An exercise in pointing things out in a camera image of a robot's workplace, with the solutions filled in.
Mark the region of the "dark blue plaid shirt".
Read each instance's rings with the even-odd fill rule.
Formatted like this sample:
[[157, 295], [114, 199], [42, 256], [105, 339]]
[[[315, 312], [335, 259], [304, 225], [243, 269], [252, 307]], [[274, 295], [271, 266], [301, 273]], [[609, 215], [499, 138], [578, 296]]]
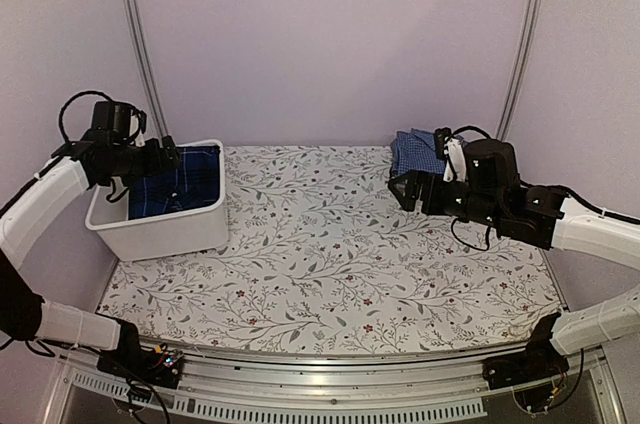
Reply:
[[177, 169], [145, 177], [129, 191], [128, 219], [195, 210], [215, 204], [221, 194], [219, 145], [177, 148]]

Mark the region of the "white plastic bin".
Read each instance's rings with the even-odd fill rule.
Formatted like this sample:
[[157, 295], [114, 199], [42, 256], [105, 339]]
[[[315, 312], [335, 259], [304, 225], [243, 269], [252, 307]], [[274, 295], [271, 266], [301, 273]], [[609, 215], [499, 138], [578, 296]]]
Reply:
[[225, 162], [223, 144], [215, 139], [178, 147], [219, 145], [221, 194], [210, 206], [155, 217], [129, 220], [128, 197], [109, 201], [112, 189], [98, 187], [92, 197], [86, 227], [96, 232], [122, 261], [154, 259], [218, 248], [228, 241], [225, 203]]

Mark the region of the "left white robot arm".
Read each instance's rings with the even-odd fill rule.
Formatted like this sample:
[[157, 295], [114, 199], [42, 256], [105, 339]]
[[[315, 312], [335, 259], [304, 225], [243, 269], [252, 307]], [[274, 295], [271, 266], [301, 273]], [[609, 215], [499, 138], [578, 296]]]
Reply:
[[116, 320], [48, 300], [19, 273], [27, 254], [76, 199], [113, 178], [125, 184], [180, 165], [173, 139], [143, 145], [81, 140], [62, 145], [40, 173], [1, 209], [1, 331], [15, 341], [38, 339], [110, 351], [111, 363], [128, 378], [148, 370], [148, 356], [121, 340]]

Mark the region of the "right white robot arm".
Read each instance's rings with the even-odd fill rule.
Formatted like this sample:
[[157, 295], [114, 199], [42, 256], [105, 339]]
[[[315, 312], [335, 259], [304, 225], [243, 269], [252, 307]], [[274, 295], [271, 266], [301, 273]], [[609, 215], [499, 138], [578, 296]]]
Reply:
[[[639, 266], [638, 219], [598, 210], [563, 186], [525, 186], [517, 178], [506, 184], [478, 177], [447, 181], [409, 171], [390, 179], [388, 188], [408, 212], [448, 215], [540, 249]], [[638, 330], [637, 288], [582, 310], [546, 316], [529, 340], [532, 346], [518, 356], [517, 371], [524, 379], [537, 380], [554, 366], [556, 354], [569, 355]]]

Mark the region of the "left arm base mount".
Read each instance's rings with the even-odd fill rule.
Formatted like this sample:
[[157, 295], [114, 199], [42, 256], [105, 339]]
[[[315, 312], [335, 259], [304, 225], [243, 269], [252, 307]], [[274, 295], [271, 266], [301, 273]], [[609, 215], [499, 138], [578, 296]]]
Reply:
[[177, 389], [184, 368], [184, 353], [166, 344], [143, 348], [136, 340], [119, 343], [112, 351], [100, 351], [97, 369], [113, 376], [137, 379], [152, 386]]

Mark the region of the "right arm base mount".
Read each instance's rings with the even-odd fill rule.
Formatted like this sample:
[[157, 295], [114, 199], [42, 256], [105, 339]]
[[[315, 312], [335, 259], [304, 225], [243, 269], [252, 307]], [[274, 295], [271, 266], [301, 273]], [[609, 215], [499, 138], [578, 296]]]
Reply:
[[482, 362], [482, 377], [489, 388], [511, 389], [516, 405], [528, 414], [551, 409], [568, 371], [567, 358], [548, 347], [525, 348]]

